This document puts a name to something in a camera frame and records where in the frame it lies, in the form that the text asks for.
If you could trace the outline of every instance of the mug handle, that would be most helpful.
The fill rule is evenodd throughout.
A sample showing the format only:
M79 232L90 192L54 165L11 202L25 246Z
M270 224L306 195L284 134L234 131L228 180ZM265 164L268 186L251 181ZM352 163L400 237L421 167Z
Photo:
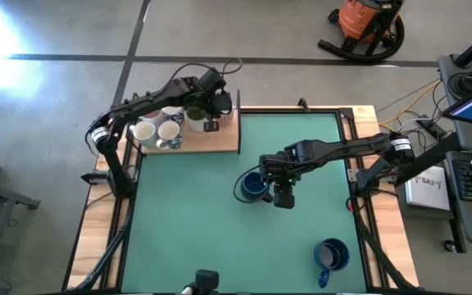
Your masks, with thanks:
M156 148L161 149L162 151L168 150L170 147L167 142L163 139L158 139L156 141Z

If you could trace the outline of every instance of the blue mug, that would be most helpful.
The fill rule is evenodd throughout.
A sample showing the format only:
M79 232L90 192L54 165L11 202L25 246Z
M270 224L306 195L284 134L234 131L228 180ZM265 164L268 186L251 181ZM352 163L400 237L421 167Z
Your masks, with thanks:
M269 195L269 185L261 181L261 176L258 172L248 173L243 177L241 183L242 195L248 201L257 201L261 197L263 201L272 202L272 197Z
M318 285L325 288L329 282L330 271L343 270L349 264L349 249L337 238L328 238L316 244L312 253L315 263L321 268Z

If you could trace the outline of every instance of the green table surface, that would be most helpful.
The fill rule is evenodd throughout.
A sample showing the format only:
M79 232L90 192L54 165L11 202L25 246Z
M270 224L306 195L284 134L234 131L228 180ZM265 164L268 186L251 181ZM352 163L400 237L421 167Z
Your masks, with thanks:
M177 293L198 269L220 273L221 293L363 293L365 283L343 161L302 176L292 210L237 202L234 181L261 154L302 139L339 140L335 115L242 115L241 154L143 159L122 291ZM319 288L313 247L344 241L346 269Z

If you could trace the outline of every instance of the concrete floor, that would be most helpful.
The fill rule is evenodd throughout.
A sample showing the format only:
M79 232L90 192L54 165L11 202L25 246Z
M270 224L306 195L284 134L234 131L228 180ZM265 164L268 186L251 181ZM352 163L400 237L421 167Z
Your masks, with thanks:
M0 0L0 56L9 53L126 56L142 0ZM336 57L315 43L340 40L326 14L342 0L152 0L136 54L175 57ZM394 61L435 61L472 43L472 1L406 2L406 41ZM95 165L84 132L114 98L124 62L0 61L0 185L42 199L18 208L0 241L0 287L59 291ZM179 64L135 62L124 97L160 88ZM182 75L200 75L190 67ZM433 67L245 65L227 76L244 105L367 104L380 108L438 77ZM441 89L437 92L440 98ZM414 96L379 113L394 116ZM428 96L412 108L433 112ZM442 120L446 129L452 123ZM420 150L415 135L412 141ZM444 252L445 220L404 216L420 285L472 293L472 244Z

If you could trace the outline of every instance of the white mug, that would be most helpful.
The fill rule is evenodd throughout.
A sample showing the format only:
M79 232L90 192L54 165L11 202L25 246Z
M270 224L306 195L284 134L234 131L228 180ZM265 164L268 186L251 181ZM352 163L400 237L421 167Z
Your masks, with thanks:
M207 118L201 120L192 120L188 117L187 113L185 113L185 117L187 118L188 127L192 131L203 132L203 123L207 122Z
M182 107L164 107L161 109L167 120L172 120L181 125L185 120L184 109Z
M130 132L146 148L154 148L157 142L156 126L151 122L141 121L129 127Z
M140 116L139 119L153 123L156 129L158 129L161 123L165 122L166 120L163 111L153 111L144 116Z
M178 123L172 120L163 122L157 130L157 134L160 139L156 142L156 148L162 151L168 150L169 148L177 149L181 147L181 143L184 141L181 128Z

